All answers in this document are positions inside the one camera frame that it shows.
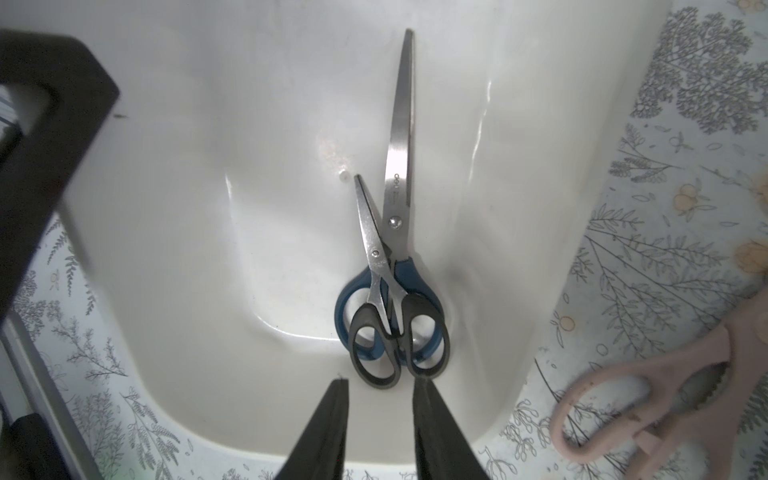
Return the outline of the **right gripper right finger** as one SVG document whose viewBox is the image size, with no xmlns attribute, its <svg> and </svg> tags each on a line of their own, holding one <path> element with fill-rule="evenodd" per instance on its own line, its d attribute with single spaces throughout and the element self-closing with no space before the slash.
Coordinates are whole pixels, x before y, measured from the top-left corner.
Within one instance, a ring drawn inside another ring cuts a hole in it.
<svg viewBox="0 0 768 480">
<path fill-rule="evenodd" d="M 487 479 L 435 384 L 416 378 L 413 391 L 418 479 Z"/>
</svg>

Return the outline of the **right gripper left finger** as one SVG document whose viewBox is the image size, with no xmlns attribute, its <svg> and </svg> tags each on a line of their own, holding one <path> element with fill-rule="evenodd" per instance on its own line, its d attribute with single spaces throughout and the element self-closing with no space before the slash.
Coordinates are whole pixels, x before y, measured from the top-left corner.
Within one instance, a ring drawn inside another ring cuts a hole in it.
<svg viewBox="0 0 768 480">
<path fill-rule="evenodd" d="M 348 414 L 349 382 L 335 379 L 274 479 L 341 479 Z"/>
</svg>

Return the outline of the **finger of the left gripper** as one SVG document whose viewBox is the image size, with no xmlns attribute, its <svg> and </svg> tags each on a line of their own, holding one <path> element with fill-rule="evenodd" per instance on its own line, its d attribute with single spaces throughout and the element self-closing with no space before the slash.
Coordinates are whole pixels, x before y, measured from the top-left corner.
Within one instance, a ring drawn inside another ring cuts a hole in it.
<svg viewBox="0 0 768 480">
<path fill-rule="evenodd" d="M 81 41 L 4 29 L 1 81 L 44 90 L 50 104 L 1 156 L 1 312 L 8 313 L 71 177 L 120 90 Z"/>
</svg>

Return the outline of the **small grey handled scissors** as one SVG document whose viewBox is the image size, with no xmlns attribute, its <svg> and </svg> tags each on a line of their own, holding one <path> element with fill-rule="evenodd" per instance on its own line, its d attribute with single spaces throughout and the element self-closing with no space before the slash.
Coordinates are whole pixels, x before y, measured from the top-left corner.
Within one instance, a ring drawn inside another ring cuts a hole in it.
<svg viewBox="0 0 768 480">
<path fill-rule="evenodd" d="M 412 259 L 396 262 L 382 240 L 361 176 L 354 177 L 367 274 L 344 289 L 368 291 L 347 330 L 347 350 L 361 379 L 371 387 L 394 387 L 406 367 L 416 378 L 434 379 L 448 366 L 450 336 L 442 308 Z"/>
</svg>

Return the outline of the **dark blue handled scissors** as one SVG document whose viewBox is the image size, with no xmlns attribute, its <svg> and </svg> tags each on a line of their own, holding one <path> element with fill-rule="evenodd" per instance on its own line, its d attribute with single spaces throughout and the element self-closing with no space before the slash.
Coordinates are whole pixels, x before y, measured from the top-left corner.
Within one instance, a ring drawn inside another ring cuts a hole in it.
<svg viewBox="0 0 768 480">
<path fill-rule="evenodd" d="M 385 245 L 390 249 L 391 259 L 396 262 L 407 259 L 413 260 L 409 246 L 411 213 L 411 181 L 409 176 L 414 125 L 414 65 L 414 33 L 412 30 L 406 30 L 398 69 L 392 126 L 386 155 L 383 206 L 377 208 L 369 199 L 378 221 L 379 233 Z M 352 316 L 365 301 L 368 294 L 366 289 L 360 289 L 351 296 L 347 296 L 343 291 L 353 279 L 341 290 L 334 310 L 336 331 L 346 349 L 347 330 Z M 438 306 L 443 311 L 438 296 L 436 294 L 435 296 Z"/>
</svg>

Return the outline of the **white plastic storage box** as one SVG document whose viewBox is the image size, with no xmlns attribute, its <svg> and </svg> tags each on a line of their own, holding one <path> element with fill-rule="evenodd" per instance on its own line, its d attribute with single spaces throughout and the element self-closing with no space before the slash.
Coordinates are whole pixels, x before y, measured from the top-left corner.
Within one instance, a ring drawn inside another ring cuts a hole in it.
<svg viewBox="0 0 768 480">
<path fill-rule="evenodd" d="M 414 32 L 417 267 L 452 341 L 438 388 L 473 444 L 511 414 L 606 177 L 666 1 L 5 1 L 120 90 L 34 268 L 162 424 L 286 455 L 350 383 L 347 456 L 413 459 L 412 378 L 355 374 L 333 324 L 365 264 Z"/>
</svg>

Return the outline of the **pink kitchen scissors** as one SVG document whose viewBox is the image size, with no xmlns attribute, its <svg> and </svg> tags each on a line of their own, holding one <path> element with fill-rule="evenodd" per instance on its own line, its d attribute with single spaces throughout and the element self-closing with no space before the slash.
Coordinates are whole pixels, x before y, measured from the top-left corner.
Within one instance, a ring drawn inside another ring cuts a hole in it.
<svg viewBox="0 0 768 480">
<path fill-rule="evenodd" d="M 671 411 L 677 392 L 694 374 L 726 364 L 728 378 L 719 394 L 693 410 Z M 741 418 L 767 373 L 767 293 L 744 301 L 711 332 L 673 352 L 588 373 L 565 392 L 550 420 L 550 438 L 565 458 L 590 463 L 627 440 L 637 451 L 625 476 L 651 479 L 684 442 L 704 448 L 707 476 L 726 479 Z M 617 377 L 638 376 L 650 386 L 645 403 L 621 414 L 583 446 L 572 446 L 563 429 L 570 410 L 594 387 Z"/>
</svg>

